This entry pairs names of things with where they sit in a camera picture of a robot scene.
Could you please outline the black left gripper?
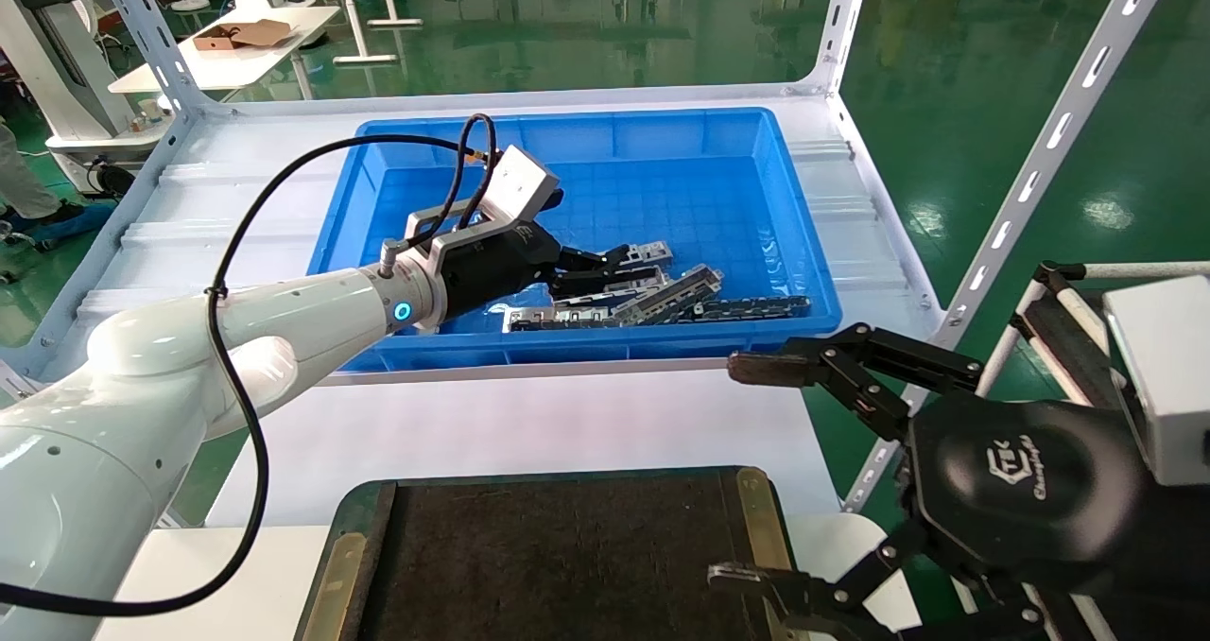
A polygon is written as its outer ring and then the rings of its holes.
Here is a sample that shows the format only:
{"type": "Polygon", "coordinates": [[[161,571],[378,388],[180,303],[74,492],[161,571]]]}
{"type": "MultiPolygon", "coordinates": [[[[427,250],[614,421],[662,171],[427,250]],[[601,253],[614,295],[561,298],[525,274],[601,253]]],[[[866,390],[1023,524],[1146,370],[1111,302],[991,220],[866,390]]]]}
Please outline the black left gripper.
{"type": "Polygon", "coordinates": [[[607,252],[561,248],[557,236],[531,220],[507,226],[480,223],[467,231],[438,236],[438,276],[444,288],[439,323],[454,320],[485,304],[551,279],[551,298],[600,295],[620,287],[658,282],[658,266],[621,268],[630,259],[630,246],[607,252]]]}

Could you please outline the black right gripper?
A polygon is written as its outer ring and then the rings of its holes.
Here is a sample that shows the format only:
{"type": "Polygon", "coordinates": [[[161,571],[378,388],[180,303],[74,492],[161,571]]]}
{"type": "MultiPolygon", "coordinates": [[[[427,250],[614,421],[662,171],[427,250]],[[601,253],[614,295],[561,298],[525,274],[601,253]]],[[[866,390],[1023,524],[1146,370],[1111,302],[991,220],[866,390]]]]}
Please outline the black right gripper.
{"type": "Polygon", "coordinates": [[[1028,583],[1107,583],[1150,493],[1131,427],[1071,403],[941,397],[910,421],[910,405],[880,381],[930,392],[976,391],[984,362],[859,322],[830,337],[791,337],[772,353],[734,352],[741,385],[822,387],[872,434],[911,447],[915,504],[924,522],[895,529],[829,583],[796,568],[713,564],[708,585],[764,597],[774,618],[835,640],[1028,640],[1045,616],[1028,597],[976,614],[891,630],[866,599],[939,538],[973,568],[1028,583]]]}

